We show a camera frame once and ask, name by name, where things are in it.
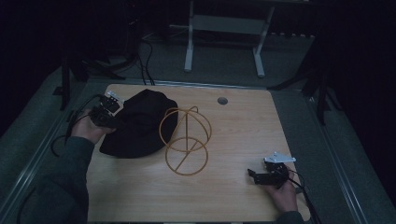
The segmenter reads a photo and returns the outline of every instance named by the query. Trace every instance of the black bucket hat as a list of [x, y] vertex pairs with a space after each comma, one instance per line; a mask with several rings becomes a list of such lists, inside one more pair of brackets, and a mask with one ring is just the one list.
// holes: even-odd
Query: black bucket hat
[[107, 134], [100, 152], [119, 158], [139, 158], [156, 152], [169, 142], [177, 126], [177, 113], [169, 116], [162, 126], [160, 123], [170, 108], [177, 103], [168, 99], [162, 92], [144, 90], [124, 102], [123, 109], [115, 118], [124, 125], [114, 133]]

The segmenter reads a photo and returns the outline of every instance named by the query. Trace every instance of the dark sleeve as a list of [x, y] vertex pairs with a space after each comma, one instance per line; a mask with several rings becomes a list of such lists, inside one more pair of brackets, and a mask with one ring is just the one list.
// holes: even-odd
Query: dark sleeve
[[28, 223], [87, 223], [86, 174], [93, 149], [94, 144], [85, 138], [67, 140], [55, 169], [36, 187], [36, 205]]
[[276, 220], [276, 224], [304, 224], [304, 220], [299, 212], [286, 212]]

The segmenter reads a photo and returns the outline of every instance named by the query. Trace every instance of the hand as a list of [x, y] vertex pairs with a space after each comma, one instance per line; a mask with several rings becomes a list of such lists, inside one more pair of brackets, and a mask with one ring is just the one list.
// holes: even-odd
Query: hand
[[[289, 171], [289, 178], [293, 179], [293, 177], [294, 173]], [[272, 185], [264, 185], [263, 187], [269, 193], [279, 211], [282, 213], [298, 211], [296, 189], [291, 181], [286, 181], [280, 189]]]
[[82, 119], [74, 125], [71, 136], [83, 137], [96, 144], [107, 133], [113, 133], [116, 129], [110, 129], [105, 127], [98, 127], [93, 124], [89, 115], [90, 109], [84, 111], [81, 116]]

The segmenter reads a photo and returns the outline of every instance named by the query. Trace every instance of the gray floor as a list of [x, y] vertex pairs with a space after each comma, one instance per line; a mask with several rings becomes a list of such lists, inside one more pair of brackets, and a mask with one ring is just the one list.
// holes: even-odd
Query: gray floor
[[[190, 83], [259, 89], [292, 77], [312, 43], [312, 39], [304, 37], [268, 36], [262, 53], [266, 76], [258, 78], [248, 45], [233, 43], [230, 47], [229, 43], [224, 45], [221, 41], [213, 43], [197, 38], [192, 71], [186, 74], [183, 71], [185, 34], [177, 35], [167, 43], [154, 35], [146, 39], [153, 47], [148, 68], [157, 85], [180, 82], [183, 85]], [[143, 44], [141, 56], [145, 60], [148, 55], [149, 46]], [[48, 153], [47, 143], [59, 133], [64, 133], [68, 110], [92, 94], [103, 92], [109, 83], [142, 83], [136, 65], [118, 71], [118, 74], [128, 77], [127, 80], [122, 82], [92, 75], [86, 84], [73, 82], [72, 102], [64, 112], [59, 110], [60, 97], [51, 95], [55, 87], [61, 84], [60, 71], [47, 78], [0, 140], [1, 214], [8, 208], [11, 214], [0, 220], [15, 223], [16, 211], [26, 192], [40, 176], [50, 172], [56, 159]], [[330, 105], [331, 110], [325, 113], [326, 126], [318, 124], [315, 97], [303, 97], [299, 92], [303, 85], [302, 81], [283, 91], [272, 91], [272, 94], [290, 151], [297, 158], [297, 170], [304, 176], [309, 197], [322, 222], [396, 223], [395, 209], [345, 114]], [[40, 148], [44, 148], [44, 153], [35, 154]], [[41, 165], [36, 167], [36, 173], [24, 170], [26, 167], [32, 168], [29, 166], [32, 157], [42, 159]], [[32, 181], [32, 185], [18, 188], [21, 185], [19, 180]]]

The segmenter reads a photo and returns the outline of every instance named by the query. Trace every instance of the dark background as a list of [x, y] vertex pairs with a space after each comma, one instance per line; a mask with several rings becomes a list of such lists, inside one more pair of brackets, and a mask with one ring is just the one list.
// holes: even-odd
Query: dark background
[[[1, 1], [1, 135], [47, 75], [61, 65], [66, 53], [73, 56], [78, 51], [91, 59], [106, 61], [109, 53], [133, 53], [138, 46], [132, 41], [134, 44], [126, 50], [115, 44], [114, 39], [125, 38], [126, 27], [132, 34], [130, 37], [136, 40], [141, 26], [150, 26], [166, 38], [167, 24], [188, 23], [189, 1], [114, 1], [114, 6], [104, 5], [105, 1], [92, 2]], [[229, 2], [228, 7], [215, 10], [243, 16], [244, 10], [235, 7], [236, 1]], [[129, 4], [127, 11], [124, 11], [125, 3]], [[214, 5], [212, 1], [202, 1], [200, 7], [213, 11]], [[126, 21], [139, 23], [127, 26]], [[331, 68], [329, 86], [335, 90], [393, 203], [396, 202], [392, 166], [396, 157], [395, 31], [396, 3], [390, 0], [335, 1], [325, 7], [277, 4], [270, 27], [274, 33], [316, 36], [314, 47], [305, 59], [313, 66], [320, 63]], [[84, 68], [78, 59], [75, 63], [75, 69], [80, 72], [76, 72], [77, 78], [85, 80]]]

